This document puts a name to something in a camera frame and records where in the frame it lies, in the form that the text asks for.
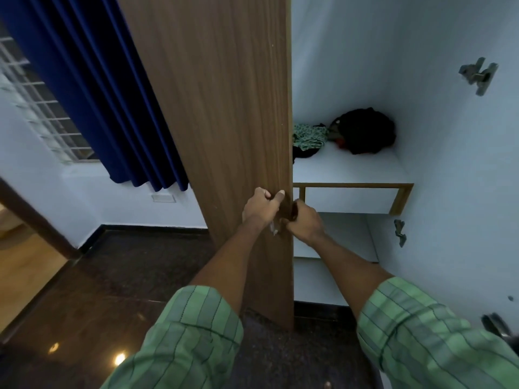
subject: dark tiled floor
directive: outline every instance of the dark tiled floor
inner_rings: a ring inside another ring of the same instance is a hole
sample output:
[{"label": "dark tiled floor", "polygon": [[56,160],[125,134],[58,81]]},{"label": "dark tiled floor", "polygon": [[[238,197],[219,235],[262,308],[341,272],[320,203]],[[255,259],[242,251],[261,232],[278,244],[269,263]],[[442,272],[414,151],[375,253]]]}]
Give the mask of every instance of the dark tiled floor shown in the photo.
[{"label": "dark tiled floor", "polygon": [[[165,302],[211,258],[207,235],[111,232],[68,268],[0,351],[1,388],[97,388],[114,358],[139,349]],[[253,312],[231,388],[373,387],[354,329],[296,319],[294,332]]]}]

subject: window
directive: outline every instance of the window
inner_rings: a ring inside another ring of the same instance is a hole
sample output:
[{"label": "window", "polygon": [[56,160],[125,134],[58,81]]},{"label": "window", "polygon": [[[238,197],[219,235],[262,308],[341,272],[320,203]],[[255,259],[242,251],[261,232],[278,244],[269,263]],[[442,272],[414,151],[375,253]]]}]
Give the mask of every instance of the window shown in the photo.
[{"label": "window", "polygon": [[0,22],[0,89],[62,162],[98,157]]}]

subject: rolled sleeve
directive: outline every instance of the rolled sleeve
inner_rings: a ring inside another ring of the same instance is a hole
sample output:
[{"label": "rolled sleeve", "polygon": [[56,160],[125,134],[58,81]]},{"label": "rolled sleeve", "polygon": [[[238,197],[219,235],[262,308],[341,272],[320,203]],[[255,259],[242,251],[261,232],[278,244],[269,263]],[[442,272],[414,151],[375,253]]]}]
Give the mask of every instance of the rolled sleeve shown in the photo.
[{"label": "rolled sleeve", "polygon": [[146,334],[141,350],[118,366],[102,387],[221,387],[242,339],[240,319],[216,289],[181,288]]},{"label": "rolled sleeve", "polygon": [[357,334],[393,387],[516,387],[519,382],[519,358],[502,339],[471,328],[398,277],[372,294]]}]

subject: floor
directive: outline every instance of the floor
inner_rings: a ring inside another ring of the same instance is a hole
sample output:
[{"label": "floor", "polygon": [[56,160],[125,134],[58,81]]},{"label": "floor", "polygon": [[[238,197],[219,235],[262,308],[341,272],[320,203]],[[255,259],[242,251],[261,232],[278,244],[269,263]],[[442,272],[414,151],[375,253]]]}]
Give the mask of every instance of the floor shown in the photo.
[{"label": "floor", "polygon": [[[107,232],[1,348],[0,387],[98,388],[213,252],[206,234]],[[227,389],[374,387],[351,324],[296,318],[289,332],[250,311],[242,319]]]},{"label": "floor", "polygon": [[25,225],[0,237],[0,333],[66,262]]}]

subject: wooden wardrobe door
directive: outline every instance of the wooden wardrobe door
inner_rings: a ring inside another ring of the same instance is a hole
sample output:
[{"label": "wooden wardrobe door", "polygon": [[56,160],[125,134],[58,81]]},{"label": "wooden wardrobe door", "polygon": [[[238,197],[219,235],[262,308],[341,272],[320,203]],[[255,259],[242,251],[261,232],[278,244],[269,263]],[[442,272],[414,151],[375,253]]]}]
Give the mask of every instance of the wooden wardrobe door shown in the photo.
[{"label": "wooden wardrobe door", "polygon": [[[118,0],[220,247],[255,187],[292,194],[289,0]],[[292,238],[265,230],[245,305],[293,326]]]}]

